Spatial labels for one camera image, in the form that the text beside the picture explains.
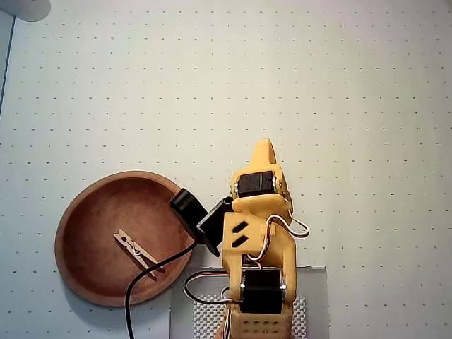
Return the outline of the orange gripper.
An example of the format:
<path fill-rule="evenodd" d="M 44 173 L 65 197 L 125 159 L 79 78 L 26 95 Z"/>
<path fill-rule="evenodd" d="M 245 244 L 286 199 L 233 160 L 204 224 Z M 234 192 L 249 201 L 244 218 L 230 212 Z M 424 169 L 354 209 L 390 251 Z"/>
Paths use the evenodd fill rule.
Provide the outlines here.
<path fill-rule="evenodd" d="M 234 212 L 292 212 L 293 204 L 282 167 L 269 138 L 260 140 L 249 164 L 231 181 Z"/>

